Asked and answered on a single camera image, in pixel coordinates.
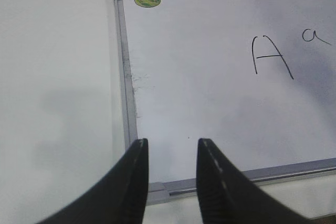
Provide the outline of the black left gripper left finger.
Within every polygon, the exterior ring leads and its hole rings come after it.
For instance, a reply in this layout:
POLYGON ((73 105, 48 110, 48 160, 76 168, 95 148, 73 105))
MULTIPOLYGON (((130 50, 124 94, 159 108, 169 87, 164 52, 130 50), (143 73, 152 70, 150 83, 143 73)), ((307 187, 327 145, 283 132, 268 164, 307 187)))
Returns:
POLYGON ((135 140, 78 199, 42 223, 142 223, 149 189, 148 140, 135 140))

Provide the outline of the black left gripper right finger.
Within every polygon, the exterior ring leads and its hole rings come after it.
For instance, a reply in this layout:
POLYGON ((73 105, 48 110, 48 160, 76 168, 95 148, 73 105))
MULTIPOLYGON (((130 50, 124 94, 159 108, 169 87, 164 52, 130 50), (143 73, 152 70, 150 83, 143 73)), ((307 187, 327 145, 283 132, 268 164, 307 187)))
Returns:
POLYGON ((312 223, 257 187, 208 138, 198 141, 196 191, 203 223, 312 223))

